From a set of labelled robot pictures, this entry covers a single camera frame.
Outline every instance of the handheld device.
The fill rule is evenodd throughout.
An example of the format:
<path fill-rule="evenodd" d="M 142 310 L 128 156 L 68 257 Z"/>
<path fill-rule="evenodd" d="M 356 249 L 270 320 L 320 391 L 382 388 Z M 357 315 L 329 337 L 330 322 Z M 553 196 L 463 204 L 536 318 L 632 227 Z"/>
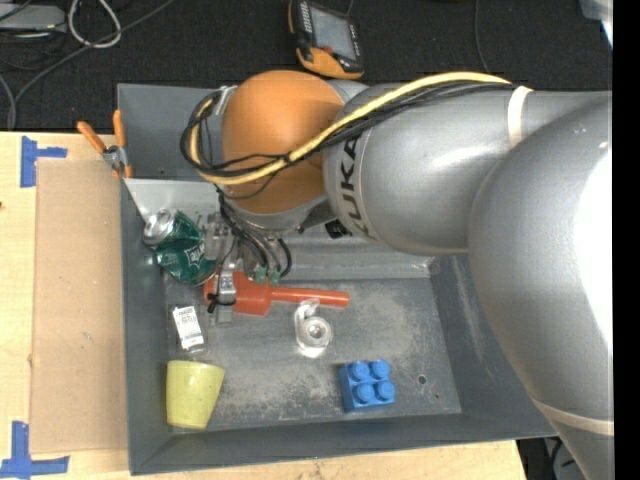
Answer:
<path fill-rule="evenodd" d="M 349 15 L 310 0 L 291 0 L 289 31 L 296 38 L 296 55 L 309 71 L 349 80 L 364 73 L 357 28 Z"/>

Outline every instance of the blue lego brick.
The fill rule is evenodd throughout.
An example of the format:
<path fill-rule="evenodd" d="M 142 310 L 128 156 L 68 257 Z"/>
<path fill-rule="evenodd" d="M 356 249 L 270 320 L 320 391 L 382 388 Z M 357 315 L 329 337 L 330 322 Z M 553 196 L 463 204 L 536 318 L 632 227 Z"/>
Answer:
<path fill-rule="evenodd" d="M 384 359 L 347 363 L 338 370 L 344 410 L 351 412 L 389 406 L 396 387 L 389 377 L 391 366 Z"/>

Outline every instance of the green can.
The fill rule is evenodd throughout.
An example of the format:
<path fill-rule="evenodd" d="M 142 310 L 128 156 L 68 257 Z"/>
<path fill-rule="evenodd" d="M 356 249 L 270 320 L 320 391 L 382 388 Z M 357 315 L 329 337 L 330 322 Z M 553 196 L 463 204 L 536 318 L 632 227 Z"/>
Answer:
<path fill-rule="evenodd" d="M 158 265 L 186 283 L 198 286 L 216 271 L 204 256 L 202 232 L 180 210 L 162 209 L 144 227 L 144 243 L 155 251 Z"/>

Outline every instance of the cardboard panel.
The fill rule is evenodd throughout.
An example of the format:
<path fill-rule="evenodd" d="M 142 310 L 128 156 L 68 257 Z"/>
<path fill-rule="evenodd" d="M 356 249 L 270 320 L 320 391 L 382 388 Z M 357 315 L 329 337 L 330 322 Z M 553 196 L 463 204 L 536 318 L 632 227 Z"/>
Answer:
<path fill-rule="evenodd" d="M 30 448 L 126 448 L 119 183 L 38 160 Z"/>

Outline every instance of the gray metal sheet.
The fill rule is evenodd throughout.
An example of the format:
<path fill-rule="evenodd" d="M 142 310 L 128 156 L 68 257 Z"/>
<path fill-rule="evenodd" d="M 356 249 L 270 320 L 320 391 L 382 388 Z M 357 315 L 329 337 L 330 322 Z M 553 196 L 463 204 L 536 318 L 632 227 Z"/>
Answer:
<path fill-rule="evenodd" d="M 199 302 L 200 291 L 167 282 L 168 304 Z M 305 283 L 349 293 L 347 308 L 316 314 L 334 337 L 318 358 L 304 357 L 295 340 L 296 304 L 273 303 L 265 317 L 234 314 L 209 325 L 209 360 L 226 369 L 208 430 L 460 412 L 447 347 L 428 279 Z M 206 311 L 203 323 L 213 322 Z M 171 325 L 170 357 L 176 357 Z M 337 370 L 357 360 L 386 359 L 396 386 L 393 405 L 345 414 Z"/>

